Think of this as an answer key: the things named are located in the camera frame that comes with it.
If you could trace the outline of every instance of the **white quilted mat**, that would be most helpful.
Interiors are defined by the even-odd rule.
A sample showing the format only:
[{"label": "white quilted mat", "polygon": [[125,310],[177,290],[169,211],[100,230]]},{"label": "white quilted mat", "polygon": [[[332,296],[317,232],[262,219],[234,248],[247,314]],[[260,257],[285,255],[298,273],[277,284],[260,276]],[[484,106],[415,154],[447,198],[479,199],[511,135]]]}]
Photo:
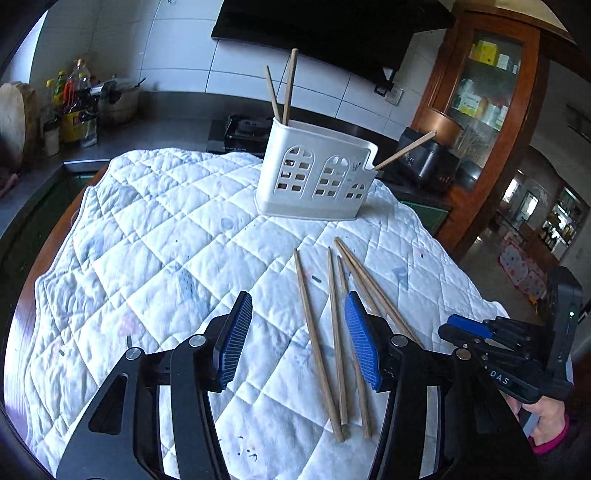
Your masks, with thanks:
[{"label": "white quilted mat", "polygon": [[[37,322],[25,375],[27,443],[53,473],[128,341],[147,353],[173,349],[227,313],[246,290],[254,312],[235,380],[224,393],[210,395],[229,472],[240,480],[366,478],[387,394],[369,395],[374,436],[364,440],[348,359],[351,423],[347,440],[336,443],[314,373],[294,248],[332,381],[326,247],[337,235],[427,348],[451,351],[437,328],[452,313],[506,315],[498,303],[481,298],[417,215],[381,182],[373,183],[354,221],[266,217],[254,202],[260,168],[248,154],[132,151],[114,159],[99,184],[86,190],[72,231],[35,285]],[[435,423],[427,425],[425,473],[433,467]],[[178,476],[166,389],[161,436],[165,470]]]}]

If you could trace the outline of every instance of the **cutting board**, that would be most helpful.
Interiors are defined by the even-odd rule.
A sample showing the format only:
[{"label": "cutting board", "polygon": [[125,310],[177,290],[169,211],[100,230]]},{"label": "cutting board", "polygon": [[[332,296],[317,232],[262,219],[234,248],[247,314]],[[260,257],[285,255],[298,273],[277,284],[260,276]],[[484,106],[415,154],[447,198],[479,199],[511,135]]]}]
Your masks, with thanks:
[{"label": "cutting board", "polygon": [[0,164],[18,171],[33,161],[39,146],[37,94],[28,83],[5,83],[0,87],[0,141],[4,152]]}]

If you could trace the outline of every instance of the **wooden cabinet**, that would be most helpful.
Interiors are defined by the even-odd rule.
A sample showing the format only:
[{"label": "wooden cabinet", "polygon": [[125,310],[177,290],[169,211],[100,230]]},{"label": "wooden cabinet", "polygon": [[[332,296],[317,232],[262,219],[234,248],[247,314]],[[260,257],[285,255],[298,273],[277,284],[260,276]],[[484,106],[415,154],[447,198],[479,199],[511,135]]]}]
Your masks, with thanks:
[{"label": "wooden cabinet", "polygon": [[464,127],[453,149],[461,174],[436,238],[460,260],[488,224],[529,146],[547,88],[540,31],[497,15],[456,11],[413,122],[431,106]]}]

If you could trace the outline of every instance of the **wooden chopstick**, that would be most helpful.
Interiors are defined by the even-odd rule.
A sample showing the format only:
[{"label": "wooden chopstick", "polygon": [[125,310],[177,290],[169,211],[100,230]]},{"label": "wooden chopstick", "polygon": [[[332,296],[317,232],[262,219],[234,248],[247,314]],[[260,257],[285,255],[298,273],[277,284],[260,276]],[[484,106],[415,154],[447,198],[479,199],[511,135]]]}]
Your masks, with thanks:
[{"label": "wooden chopstick", "polygon": [[287,85],[285,86],[285,103],[283,105],[283,124],[287,125],[290,121],[290,108],[291,108],[291,94],[294,88],[294,78],[296,76],[297,66],[297,48],[291,51],[290,57],[290,69],[287,77]]},{"label": "wooden chopstick", "polygon": [[[345,278],[345,271],[343,269],[343,262],[341,257],[337,257],[337,263],[339,264],[339,276],[340,285],[343,289],[343,306],[345,305],[345,298],[349,292],[347,288],[347,279]],[[359,366],[359,360],[357,360],[357,354],[355,353],[355,347],[352,347],[353,352],[353,369],[355,370],[355,383],[357,383],[357,394],[359,396],[359,409],[361,411],[361,426],[363,427],[363,436],[365,438],[371,438],[371,425],[369,423],[369,408],[368,408],[368,397],[365,389],[365,380],[363,379],[363,373],[361,373],[361,367]]]},{"label": "wooden chopstick", "polygon": [[437,135],[437,131],[436,130],[432,130],[430,131],[428,134],[423,135],[421,138],[419,138],[418,140],[415,140],[413,143],[411,143],[410,145],[404,147],[401,151],[396,152],[394,155],[392,155],[391,157],[388,157],[386,160],[384,160],[381,164],[379,164],[377,167],[374,167],[374,170],[379,170],[380,168],[384,168],[387,165],[390,165],[394,160],[399,159],[400,157],[402,157],[405,153],[410,152],[413,148],[417,148],[419,145],[422,145],[423,143],[425,143],[427,140],[431,140],[433,137],[435,137],[435,135]]},{"label": "wooden chopstick", "polygon": [[271,105],[273,107],[273,114],[276,120],[281,123],[281,115],[279,113],[279,105],[277,105],[277,97],[275,96],[275,89],[273,88],[273,81],[271,80],[271,71],[269,65],[265,65],[265,77],[267,78],[267,86],[269,87],[269,95],[271,95]]},{"label": "wooden chopstick", "polygon": [[343,368],[343,349],[340,341],[339,309],[337,307],[335,269],[333,268],[332,250],[330,249],[330,247],[328,247],[327,252],[329,270],[328,277],[330,314],[332,315],[333,339],[335,342],[336,379],[339,385],[340,423],[341,425],[347,425],[349,423],[349,416],[347,413],[347,395],[345,391],[345,369]]},{"label": "wooden chopstick", "polygon": [[371,277],[371,275],[369,275],[369,273],[361,264],[361,262],[359,262],[359,260],[355,258],[353,253],[347,248],[347,246],[339,237],[335,237],[335,243],[340,251],[340,254],[343,256],[344,259],[349,260],[350,264],[353,266],[353,270],[356,270],[358,272],[362,281],[365,283],[365,286],[369,287],[369,289],[372,290],[378,302],[382,306],[384,312],[390,315],[390,318],[392,319],[396,327],[400,330],[400,332],[404,335],[407,335],[416,344],[423,347],[423,344],[418,339],[417,335],[409,327],[402,315],[400,315],[398,309],[390,302],[382,288],[376,283],[376,281]]},{"label": "wooden chopstick", "polygon": [[330,424],[332,425],[333,432],[337,442],[341,443],[345,441],[343,432],[340,428],[339,416],[336,412],[335,402],[333,401],[332,394],[330,393],[330,386],[328,377],[326,377],[326,370],[324,369],[324,363],[322,361],[322,353],[320,352],[320,344],[318,342],[318,334],[316,333],[316,326],[312,320],[312,311],[310,310],[310,302],[308,300],[308,291],[306,290],[306,284],[304,283],[304,274],[302,272],[300,255],[297,249],[294,250],[295,270],[297,271],[297,280],[300,287],[301,303],[304,307],[304,315],[306,317],[306,325],[308,326],[308,334],[310,335],[310,343],[312,345],[312,353],[314,355],[314,363],[316,364],[316,370],[320,379],[320,388],[322,389],[322,396],[324,398],[324,405],[329,414]]},{"label": "wooden chopstick", "polygon": [[353,279],[355,280],[355,285],[357,286],[357,289],[359,290],[359,296],[361,297],[361,300],[369,307],[369,312],[372,315],[380,315],[380,312],[378,310],[378,306],[375,304],[373,298],[368,293],[367,288],[365,288],[365,285],[364,285],[363,281],[361,280],[359,273],[357,272],[357,270],[355,270],[353,264],[351,263],[351,261],[347,257],[343,257],[343,259],[344,259],[345,263],[347,264],[347,268],[349,269],[349,271],[353,275]]}]

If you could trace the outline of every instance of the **metal screw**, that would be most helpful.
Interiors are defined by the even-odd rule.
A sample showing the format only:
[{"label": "metal screw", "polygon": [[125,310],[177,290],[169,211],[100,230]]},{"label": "metal screw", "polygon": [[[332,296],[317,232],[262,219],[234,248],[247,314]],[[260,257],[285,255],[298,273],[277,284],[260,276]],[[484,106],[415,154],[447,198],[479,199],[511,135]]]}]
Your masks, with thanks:
[{"label": "metal screw", "polygon": [[195,348],[205,345],[205,342],[206,342],[206,340],[203,335],[193,335],[189,339],[189,345],[191,345],[192,347],[195,347]]},{"label": "metal screw", "polygon": [[408,338],[404,335],[394,335],[390,340],[392,345],[394,346],[407,346],[408,345]]},{"label": "metal screw", "polygon": [[456,356],[460,359],[460,360],[469,360],[470,358],[472,358],[472,355],[470,354],[470,352],[468,350],[466,350],[465,348],[460,348],[457,352],[456,352]]},{"label": "metal screw", "polygon": [[134,346],[133,348],[130,348],[129,350],[127,350],[125,352],[125,358],[127,360],[135,360],[136,358],[138,358],[142,353],[142,350],[140,350],[139,348],[137,348],[136,346]]}]

